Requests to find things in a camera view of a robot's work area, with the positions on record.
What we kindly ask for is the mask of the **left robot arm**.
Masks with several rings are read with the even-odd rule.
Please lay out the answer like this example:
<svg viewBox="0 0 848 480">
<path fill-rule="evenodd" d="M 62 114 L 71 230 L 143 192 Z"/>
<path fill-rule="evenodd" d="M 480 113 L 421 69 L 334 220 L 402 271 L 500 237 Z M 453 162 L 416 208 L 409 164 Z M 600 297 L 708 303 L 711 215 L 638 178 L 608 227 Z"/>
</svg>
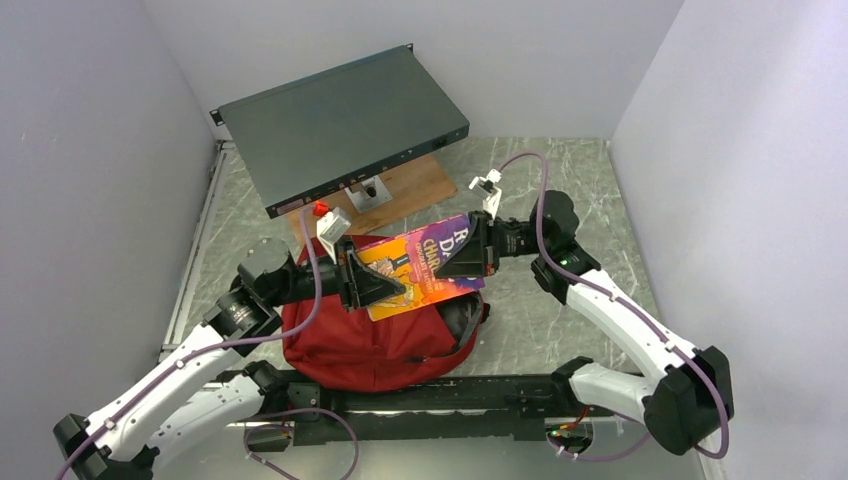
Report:
<svg viewBox="0 0 848 480">
<path fill-rule="evenodd" d="M 65 457 L 58 478 L 151 479 L 232 422 L 279 417 L 288 394 L 272 367 L 252 363 L 217 390 L 204 387 L 258 345 L 308 328 L 327 295 L 359 309 L 402 291 L 363 263 L 348 237 L 330 257 L 318 258 L 313 245 L 306 253 L 300 265 L 282 240 L 257 242 L 229 291 L 167 358 L 99 410 L 60 420 L 53 428 Z"/>
</svg>

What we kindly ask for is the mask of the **orange Roald Dahl book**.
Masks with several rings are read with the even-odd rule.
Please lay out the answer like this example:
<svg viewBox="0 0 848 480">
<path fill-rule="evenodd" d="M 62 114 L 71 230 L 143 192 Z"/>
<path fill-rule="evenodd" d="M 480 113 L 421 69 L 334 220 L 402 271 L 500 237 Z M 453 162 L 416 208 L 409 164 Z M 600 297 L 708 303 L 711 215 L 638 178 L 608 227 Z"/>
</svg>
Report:
<svg viewBox="0 0 848 480">
<path fill-rule="evenodd" d="M 435 276 L 469 232 L 468 217 L 456 215 L 360 249 L 361 261 L 403 287 L 402 293 L 367 308 L 371 320 L 378 322 L 482 289 L 481 277 L 439 279 Z"/>
</svg>

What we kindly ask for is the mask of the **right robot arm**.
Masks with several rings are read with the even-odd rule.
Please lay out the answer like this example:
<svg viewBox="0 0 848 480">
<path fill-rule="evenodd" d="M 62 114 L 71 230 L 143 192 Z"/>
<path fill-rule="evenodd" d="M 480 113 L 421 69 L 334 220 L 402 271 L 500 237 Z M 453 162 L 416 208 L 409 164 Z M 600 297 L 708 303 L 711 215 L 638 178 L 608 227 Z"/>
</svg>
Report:
<svg viewBox="0 0 848 480">
<path fill-rule="evenodd" d="M 544 192 L 526 221 L 488 211 L 472 211 L 468 219 L 468 233 L 455 240 L 437 278 L 492 276 L 501 258 L 532 256 L 539 287 L 600 328 L 639 369 L 627 374 L 587 357 L 567 362 L 551 375 L 557 411 L 601 407 L 640 423 L 672 454 L 727 454 L 734 415 L 727 356 L 715 346 L 694 346 L 624 293 L 578 243 L 579 218 L 566 193 Z"/>
</svg>

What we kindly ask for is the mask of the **red student backpack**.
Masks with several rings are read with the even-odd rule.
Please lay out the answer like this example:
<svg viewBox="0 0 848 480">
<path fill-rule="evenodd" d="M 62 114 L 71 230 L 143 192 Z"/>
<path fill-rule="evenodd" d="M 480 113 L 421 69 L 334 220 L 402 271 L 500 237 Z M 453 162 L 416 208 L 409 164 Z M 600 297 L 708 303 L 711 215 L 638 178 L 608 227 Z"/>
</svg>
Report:
<svg viewBox="0 0 848 480">
<path fill-rule="evenodd" d="M 314 320 L 282 340 L 286 362 L 330 389 L 379 393 L 441 377 L 471 354 L 489 304 L 474 291 L 447 301 L 371 320 L 326 294 Z"/>
</svg>

